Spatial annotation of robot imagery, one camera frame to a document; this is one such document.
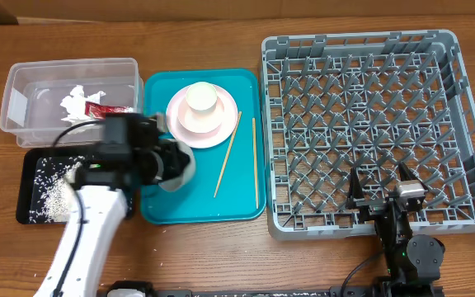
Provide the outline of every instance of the yellow stick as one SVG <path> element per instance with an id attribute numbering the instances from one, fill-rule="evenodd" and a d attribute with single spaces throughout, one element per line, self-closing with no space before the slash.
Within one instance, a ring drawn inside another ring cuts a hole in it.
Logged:
<path id="1" fill-rule="evenodd" d="M 260 201 L 257 192 L 257 155 L 256 155 L 256 119 L 252 118 L 252 142 L 254 143 L 254 187 L 256 189 L 256 209 L 260 207 Z"/>
<path id="2" fill-rule="evenodd" d="M 230 154 L 230 149 L 232 148 L 232 144 L 234 142 L 234 136 L 236 136 L 236 131 L 238 131 L 240 119 L 241 119 L 241 112 L 239 111 L 239 115 L 237 116 L 236 128 L 234 128 L 234 131 L 232 132 L 232 138 L 230 139 L 230 144 L 228 145 L 228 149 L 227 149 L 227 156 L 224 158 L 223 167 L 221 168 L 221 173 L 219 174 L 218 185 L 215 187 L 214 198 L 218 194 L 219 185 L 221 184 L 221 178 L 223 178 L 224 169 L 227 167 L 228 155 Z"/>

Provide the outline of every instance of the wooden stick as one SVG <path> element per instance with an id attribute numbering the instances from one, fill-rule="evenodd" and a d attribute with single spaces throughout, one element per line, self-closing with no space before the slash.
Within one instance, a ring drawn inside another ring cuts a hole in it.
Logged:
<path id="1" fill-rule="evenodd" d="M 236 128 L 234 128 L 234 131 L 232 132 L 232 138 L 230 139 L 230 144 L 228 145 L 228 149 L 227 149 L 227 156 L 224 158 L 223 167 L 221 168 L 221 173 L 219 174 L 218 185 L 215 187 L 214 198 L 218 194 L 219 185 L 221 184 L 221 178 L 223 178 L 224 169 L 227 167 L 228 155 L 230 154 L 230 149 L 232 148 L 232 144 L 234 143 L 234 136 L 236 136 L 236 131 L 238 131 L 240 119 L 241 119 L 241 112 L 239 111 L 239 115 L 237 116 Z"/>
<path id="2" fill-rule="evenodd" d="M 254 187 L 256 189 L 256 209 L 260 207 L 260 200 L 257 192 L 257 154 L 256 154 L 256 119 L 252 118 L 252 142 L 254 143 Z"/>

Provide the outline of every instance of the teal tray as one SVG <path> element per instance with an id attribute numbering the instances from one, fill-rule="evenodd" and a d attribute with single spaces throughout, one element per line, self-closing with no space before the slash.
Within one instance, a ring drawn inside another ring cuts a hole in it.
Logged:
<path id="1" fill-rule="evenodd" d="M 230 137 L 213 148 L 194 148 L 196 171 L 179 191 L 168 193 L 158 186 L 141 191 L 143 217 L 153 224 L 220 222 L 255 219 L 266 205 L 265 157 L 261 107 L 256 76 L 246 69 L 219 69 L 157 73 L 146 82 L 144 114 L 166 113 L 173 95 L 197 82 L 216 84 L 232 95 L 242 117 L 217 197 L 215 186 Z M 256 118 L 259 208 L 256 209 L 252 117 Z"/>

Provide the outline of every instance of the gray plastic basket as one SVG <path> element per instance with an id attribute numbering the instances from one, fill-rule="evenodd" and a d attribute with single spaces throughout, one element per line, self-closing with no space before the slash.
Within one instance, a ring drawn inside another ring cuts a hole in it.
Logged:
<path id="1" fill-rule="evenodd" d="M 430 188 L 414 232 L 475 232 L 475 105 L 454 33 L 276 36 L 261 54 L 274 238 L 374 233 L 344 206 L 349 171 L 374 199 L 401 161 Z"/>

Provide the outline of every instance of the transparent container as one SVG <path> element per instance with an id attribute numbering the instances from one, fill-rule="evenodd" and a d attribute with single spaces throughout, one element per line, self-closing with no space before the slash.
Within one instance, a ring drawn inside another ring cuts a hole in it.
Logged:
<path id="1" fill-rule="evenodd" d="M 131 58 L 75 59 L 14 64 L 8 74 L 1 105 L 0 128 L 13 133 L 23 148 L 44 147 L 71 123 L 61 101 L 77 86 L 85 96 L 103 91 L 101 104 L 133 107 L 141 112 L 143 83 Z M 60 145 L 86 144 L 100 139 L 100 126 L 64 136 Z"/>

